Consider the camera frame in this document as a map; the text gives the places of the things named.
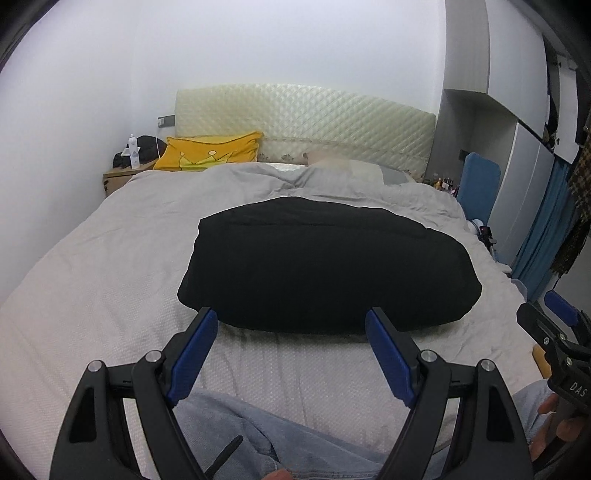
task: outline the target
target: blue chair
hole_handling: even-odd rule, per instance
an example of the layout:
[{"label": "blue chair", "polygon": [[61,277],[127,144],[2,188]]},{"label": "blue chair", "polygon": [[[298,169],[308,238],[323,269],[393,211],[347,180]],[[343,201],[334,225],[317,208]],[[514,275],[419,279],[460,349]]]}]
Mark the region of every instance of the blue chair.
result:
[{"label": "blue chair", "polygon": [[457,201],[467,220],[479,219],[487,225],[501,181],[501,169],[491,160],[471,153],[466,157]]}]

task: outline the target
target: finger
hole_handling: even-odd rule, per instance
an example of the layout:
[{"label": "finger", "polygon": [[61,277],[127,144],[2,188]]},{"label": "finger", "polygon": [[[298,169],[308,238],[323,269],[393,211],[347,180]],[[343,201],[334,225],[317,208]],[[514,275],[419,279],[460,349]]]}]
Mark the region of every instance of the finger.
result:
[{"label": "finger", "polygon": [[558,407],[558,400],[560,397],[556,393],[552,393],[548,398],[546,398],[542,405],[538,407],[538,413],[540,415],[544,415],[545,413],[550,413],[551,411],[556,411]]},{"label": "finger", "polygon": [[287,470],[282,469],[269,473],[263,480],[294,480],[294,478]]},{"label": "finger", "polygon": [[546,448],[546,435],[548,434],[548,430],[550,428],[550,422],[552,421],[553,415],[550,415],[544,424],[542,425],[541,429],[538,430],[538,433],[535,434],[534,438],[531,440],[530,443],[530,457],[531,460],[536,460],[542,452]]},{"label": "finger", "polygon": [[574,442],[583,430],[584,425],[585,419],[583,417],[563,420],[556,427],[556,436],[565,442]]}]

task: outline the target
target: plaid cloth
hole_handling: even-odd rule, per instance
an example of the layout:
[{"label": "plaid cloth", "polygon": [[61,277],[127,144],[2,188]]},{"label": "plaid cloth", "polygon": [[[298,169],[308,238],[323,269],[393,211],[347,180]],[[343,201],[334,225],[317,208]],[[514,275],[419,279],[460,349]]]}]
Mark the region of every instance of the plaid cloth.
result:
[{"label": "plaid cloth", "polygon": [[559,275],[569,272],[585,245],[590,227],[591,220],[579,219],[575,223],[573,229],[560,246],[556,257],[554,257],[550,270]]},{"label": "plaid cloth", "polygon": [[583,146],[579,162],[569,181],[570,193],[573,194],[583,221],[591,220],[591,134]]}]

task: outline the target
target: yellow pillow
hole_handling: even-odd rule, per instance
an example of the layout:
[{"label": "yellow pillow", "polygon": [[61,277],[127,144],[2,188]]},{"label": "yellow pillow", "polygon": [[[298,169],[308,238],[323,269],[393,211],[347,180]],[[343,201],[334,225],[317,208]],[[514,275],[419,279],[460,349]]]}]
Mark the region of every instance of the yellow pillow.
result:
[{"label": "yellow pillow", "polygon": [[261,132],[235,137],[168,137],[164,155],[154,170],[204,170],[223,163],[256,161]]}]

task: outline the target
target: black bag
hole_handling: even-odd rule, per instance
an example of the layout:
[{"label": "black bag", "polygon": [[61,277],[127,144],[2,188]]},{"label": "black bag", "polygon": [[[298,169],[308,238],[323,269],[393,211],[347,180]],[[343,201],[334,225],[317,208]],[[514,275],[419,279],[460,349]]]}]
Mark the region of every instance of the black bag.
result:
[{"label": "black bag", "polygon": [[[168,146],[166,142],[163,142],[159,138],[151,137],[149,135],[142,135],[141,137],[137,138],[138,147],[139,149],[139,162],[140,163],[150,163],[152,160],[156,160],[159,158],[158,151],[160,151],[160,157],[164,155],[166,151],[166,147]],[[131,162],[129,160],[129,155],[122,157],[121,152],[117,153],[113,158],[113,168],[127,168],[131,166]]]}]

